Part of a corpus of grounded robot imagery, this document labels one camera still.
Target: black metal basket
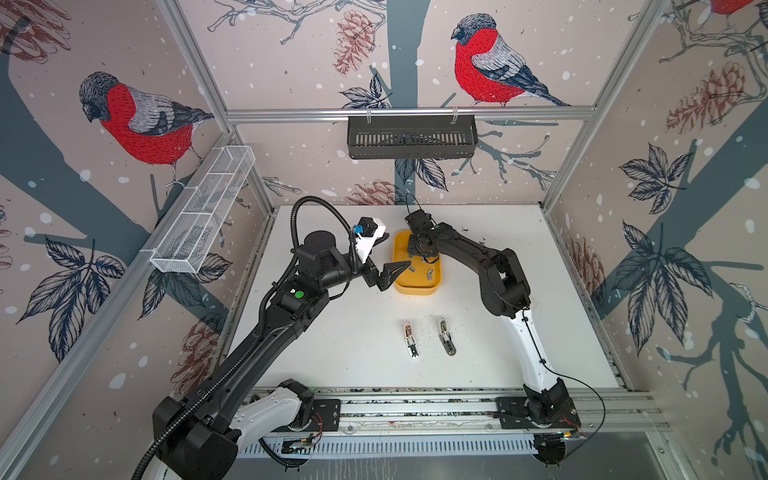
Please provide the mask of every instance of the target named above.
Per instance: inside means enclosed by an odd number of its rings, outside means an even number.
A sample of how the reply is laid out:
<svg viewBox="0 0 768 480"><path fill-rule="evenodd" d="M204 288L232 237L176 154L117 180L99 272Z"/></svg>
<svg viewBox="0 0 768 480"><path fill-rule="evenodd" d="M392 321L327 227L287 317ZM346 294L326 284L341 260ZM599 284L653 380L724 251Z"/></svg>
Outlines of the black metal basket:
<svg viewBox="0 0 768 480"><path fill-rule="evenodd" d="M350 117L349 156L370 158L469 158L478 144L474 115Z"/></svg>

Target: robotic arm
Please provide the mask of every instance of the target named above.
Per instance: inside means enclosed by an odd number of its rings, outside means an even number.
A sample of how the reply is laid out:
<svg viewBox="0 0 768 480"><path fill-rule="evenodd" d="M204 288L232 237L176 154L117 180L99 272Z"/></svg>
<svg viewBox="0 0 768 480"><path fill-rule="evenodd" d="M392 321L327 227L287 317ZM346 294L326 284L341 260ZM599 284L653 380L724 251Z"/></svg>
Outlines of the robotic arm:
<svg viewBox="0 0 768 480"><path fill-rule="evenodd" d="M324 230L310 233L299 245L296 212L307 201L322 204L342 222L349 232L348 253L341 254L336 238ZM510 411L508 416L545 425L556 423L565 413L578 423L568 391L562 380L545 368L545 354L537 347L541 345L538 334L523 315L530 305L531 289L515 252L487 248L446 223L435 225L423 210L408 215L406 222L412 231L410 254L437 257L442 253L456 258L478 274L482 302L488 311L507 317L520 352L528 397L521 411ZM386 263L379 272L369 254L388 238L384 229L381 220L369 217L350 228L326 201L300 199L291 213L293 259L263 298L258 324L196 390L180 401L166 397L157 406L152 415L155 442L136 468L133 480L141 480L154 455L184 480L220 480L244 446L260 440L271 452L261 439L274 429L288 425L295 431L311 430L313 392L295 380L281 383L264 399L251 399L246 406L243 403L278 355L310 327L330 300L341 296L329 296L329 288L348 286L361 276L369 287L383 291L410 266L410 261Z"/></svg>

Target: orange plastic container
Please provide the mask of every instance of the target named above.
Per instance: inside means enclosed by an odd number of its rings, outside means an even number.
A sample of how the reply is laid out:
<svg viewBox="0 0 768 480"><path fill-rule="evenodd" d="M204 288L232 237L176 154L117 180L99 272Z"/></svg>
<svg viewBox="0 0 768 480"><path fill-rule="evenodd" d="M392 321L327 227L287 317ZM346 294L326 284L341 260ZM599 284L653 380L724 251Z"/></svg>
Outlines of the orange plastic container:
<svg viewBox="0 0 768 480"><path fill-rule="evenodd" d="M401 273L397 280L395 280L395 288L404 295L432 295L442 282L440 260L434 263L427 263L421 257L411 257L408 255L408 239L410 236L411 230L403 230L395 235L392 261L411 260L411 267ZM427 260L429 262L435 261L434 258L428 258Z"/></svg>

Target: small metal part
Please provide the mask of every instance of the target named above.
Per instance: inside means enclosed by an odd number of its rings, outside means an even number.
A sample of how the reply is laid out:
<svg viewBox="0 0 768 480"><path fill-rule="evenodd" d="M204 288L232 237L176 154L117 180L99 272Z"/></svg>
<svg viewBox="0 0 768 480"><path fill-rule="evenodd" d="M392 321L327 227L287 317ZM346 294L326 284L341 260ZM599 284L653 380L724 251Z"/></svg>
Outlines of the small metal part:
<svg viewBox="0 0 768 480"><path fill-rule="evenodd" d="M453 340L451 340L451 334L448 333L448 326L445 324L445 320L440 320L440 341L445 348L445 353L448 353L450 356L456 354L456 347L453 345Z"/></svg>
<svg viewBox="0 0 768 480"><path fill-rule="evenodd" d="M411 353L411 360L418 360L419 351L416 349L416 340L413 338L413 329L410 323L406 323L406 346Z"/></svg>

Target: white tabletop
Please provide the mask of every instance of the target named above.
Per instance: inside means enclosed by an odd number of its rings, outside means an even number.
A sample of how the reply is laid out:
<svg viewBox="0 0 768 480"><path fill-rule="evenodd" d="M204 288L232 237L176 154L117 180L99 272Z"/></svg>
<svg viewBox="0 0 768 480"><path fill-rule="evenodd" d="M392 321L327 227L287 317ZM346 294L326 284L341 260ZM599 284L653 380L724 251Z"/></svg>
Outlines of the white tabletop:
<svg viewBox="0 0 768 480"><path fill-rule="evenodd" d="M339 206L350 225L377 217L394 234L407 228L405 206ZM568 276L541 211L529 205L428 205L435 221L452 225L488 247L513 249L531 286L531 310L554 369L591 386L615 388L616 379ZM233 350L256 325L259 302L290 261L290 207L282 207L234 334ZM305 204L298 216L300 241L314 230L348 240L325 208ZM372 252L379 268L392 261L392 239ZM450 257L441 257L442 285L431 296L407 296L395 287L379 292L355 279L311 327L289 345L257 383L276 386L293 378L313 387L522 387L522 372L501 318L482 305L478 277ZM331 289L340 292L342 286ZM457 353L448 356L439 339L445 319ZM410 322L419 361L410 359L403 326ZM565 380L569 387L583 385Z"/></svg>

